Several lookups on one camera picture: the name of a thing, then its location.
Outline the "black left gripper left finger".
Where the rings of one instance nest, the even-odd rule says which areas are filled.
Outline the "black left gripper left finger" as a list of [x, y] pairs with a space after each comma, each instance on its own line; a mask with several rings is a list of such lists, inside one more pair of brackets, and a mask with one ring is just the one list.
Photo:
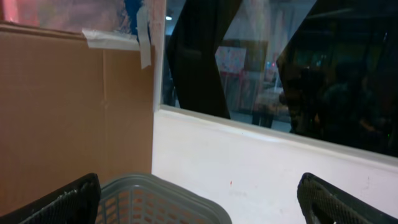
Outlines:
[[89, 173], [1, 217], [1, 224], [94, 224], [101, 199], [98, 176]]

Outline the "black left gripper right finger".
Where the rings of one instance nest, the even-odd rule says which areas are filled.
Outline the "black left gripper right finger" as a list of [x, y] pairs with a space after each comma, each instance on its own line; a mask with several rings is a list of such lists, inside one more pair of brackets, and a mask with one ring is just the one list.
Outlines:
[[397, 219], [307, 172], [297, 199], [309, 224], [397, 224]]

